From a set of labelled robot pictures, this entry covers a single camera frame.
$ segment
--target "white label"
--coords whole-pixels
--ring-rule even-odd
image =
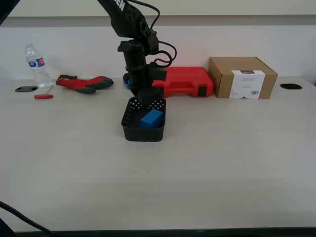
[[[263,81],[266,75],[262,71],[232,71],[234,81],[231,99],[259,99]]]
[[[124,11],[125,3],[123,0],[115,0],[121,11]]]

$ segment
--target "water bottle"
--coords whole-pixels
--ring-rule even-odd
[[[33,44],[26,44],[25,56],[26,61],[28,62],[34,73],[37,86],[40,88],[45,88],[53,85],[53,82],[50,79],[49,74],[47,73],[43,57],[41,56],[40,52],[33,46]]]

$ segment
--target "brown cardboard box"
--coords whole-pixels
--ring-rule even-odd
[[[277,73],[256,57],[211,57],[209,62],[209,74],[215,84],[215,94],[218,98],[229,98],[235,74],[239,71],[262,71],[264,81],[259,99],[269,99],[276,83]]]

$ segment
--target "black robotic arm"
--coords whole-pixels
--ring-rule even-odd
[[[152,86],[154,79],[165,80],[166,70],[164,66],[156,62],[146,63],[146,56],[165,53],[169,57],[170,66],[173,59],[165,51],[159,51],[157,33],[150,28],[144,15],[133,5],[145,3],[137,0],[98,0],[108,12],[112,27],[119,37],[132,38],[130,41],[122,41],[118,51],[124,53],[127,74],[124,80],[130,81],[130,90],[140,102],[148,104],[163,97],[162,92]]]

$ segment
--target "black basket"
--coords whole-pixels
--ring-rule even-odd
[[[140,120],[152,109],[163,112],[163,122],[159,128],[149,129],[140,126]],[[160,142],[166,122],[166,100],[161,99],[149,105],[143,105],[136,97],[130,98],[122,120],[122,126],[127,141]]]

